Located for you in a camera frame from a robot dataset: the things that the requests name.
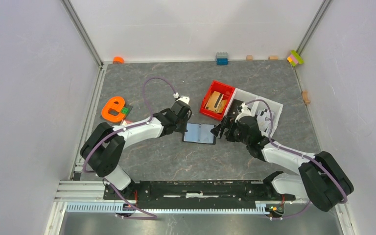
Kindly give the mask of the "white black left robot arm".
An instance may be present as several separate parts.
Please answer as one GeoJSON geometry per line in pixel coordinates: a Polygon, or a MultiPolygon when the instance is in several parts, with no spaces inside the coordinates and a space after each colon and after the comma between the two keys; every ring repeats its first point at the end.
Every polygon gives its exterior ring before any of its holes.
{"type": "Polygon", "coordinates": [[[99,124],[80,149],[85,161],[83,169],[90,166],[98,177],[113,184],[121,199],[131,198],[134,194],[132,179],[118,164],[123,150],[148,139],[184,133],[190,115],[189,97],[181,96],[171,108],[144,120],[126,126],[99,124]]]}

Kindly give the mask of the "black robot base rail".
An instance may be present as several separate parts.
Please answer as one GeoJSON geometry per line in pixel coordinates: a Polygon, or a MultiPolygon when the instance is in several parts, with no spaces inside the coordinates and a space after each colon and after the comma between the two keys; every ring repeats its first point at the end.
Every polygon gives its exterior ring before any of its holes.
{"type": "Polygon", "coordinates": [[[295,200],[264,181],[138,181],[121,194],[141,209],[253,209],[256,201],[295,200]]]}

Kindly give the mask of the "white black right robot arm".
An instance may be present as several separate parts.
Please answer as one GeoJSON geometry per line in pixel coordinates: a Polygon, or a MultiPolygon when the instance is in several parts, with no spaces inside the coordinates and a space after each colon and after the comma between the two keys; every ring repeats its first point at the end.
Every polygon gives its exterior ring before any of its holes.
{"type": "Polygon", "coordinates": [[[335,205],[346,203],[354,191],[352,182],[330,153],[308,154],[285,147],[263,135],[251,116],[224,117],[211,133],[230,142],[245,144],[254,158],[295,172],[296,183],[292,176],[281,173],[263,186],[263,194],[270,200],[291,194],[307,198],[316,208],[328,212],[335,205]]]}

